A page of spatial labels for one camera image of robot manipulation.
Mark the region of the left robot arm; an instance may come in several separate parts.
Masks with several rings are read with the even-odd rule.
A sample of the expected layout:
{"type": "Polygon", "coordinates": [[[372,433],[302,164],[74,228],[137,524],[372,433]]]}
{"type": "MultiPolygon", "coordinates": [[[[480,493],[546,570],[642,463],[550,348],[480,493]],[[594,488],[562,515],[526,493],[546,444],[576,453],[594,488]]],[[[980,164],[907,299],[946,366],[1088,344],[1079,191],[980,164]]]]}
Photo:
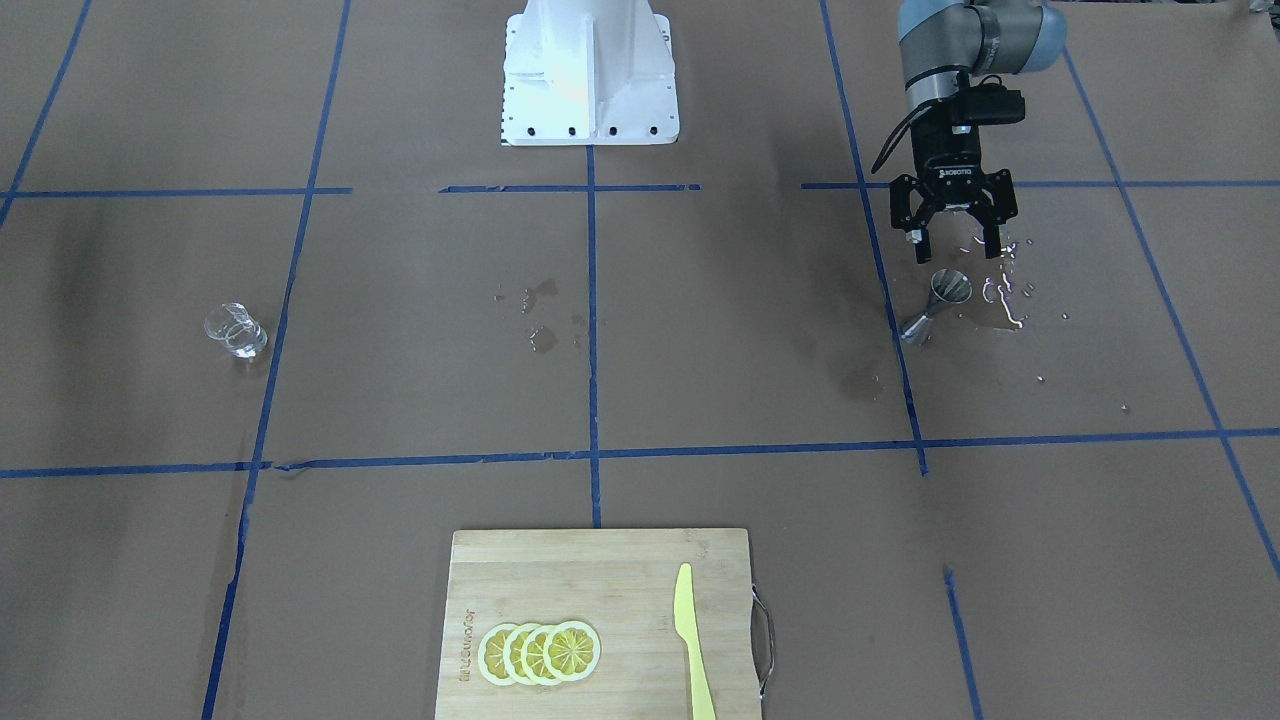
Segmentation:
{"type": "Polygon", "coordinates": [[[983,168],[980,128],[1025,120],[1027,101],[1004,77],[1051,68],[1066,40],[1065,15],[1044,1],[901,4],[899,51],[908,113],[872,170],[909,140],[914,172],[890,182],[890,214],[916,263],[933,258],[929,225],[943,211],[977,220],[986,258],[1002,254],[1002,228],[1019,213],[1018,196],[1009,169],[983,168]]]}

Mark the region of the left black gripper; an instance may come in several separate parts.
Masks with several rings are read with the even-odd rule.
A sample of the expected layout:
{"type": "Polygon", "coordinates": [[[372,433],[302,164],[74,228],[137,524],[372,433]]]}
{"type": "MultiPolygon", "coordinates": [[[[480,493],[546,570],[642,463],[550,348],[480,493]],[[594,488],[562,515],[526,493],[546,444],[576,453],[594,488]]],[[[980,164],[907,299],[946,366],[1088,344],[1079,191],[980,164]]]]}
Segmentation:
{"type": "Polygon", "coordinates": [[[928,224],[936,211],[975,209],[987,259],[1004,254],[1004,227],[1019,214],[1010,170],[986,174],[980,169],[977,127],[986,113],[983,100],[929,100],[910,115],[915,177],[901,174],[890,183],[891,225],[914,247],[918,264],[933,258],[928,224]]]}

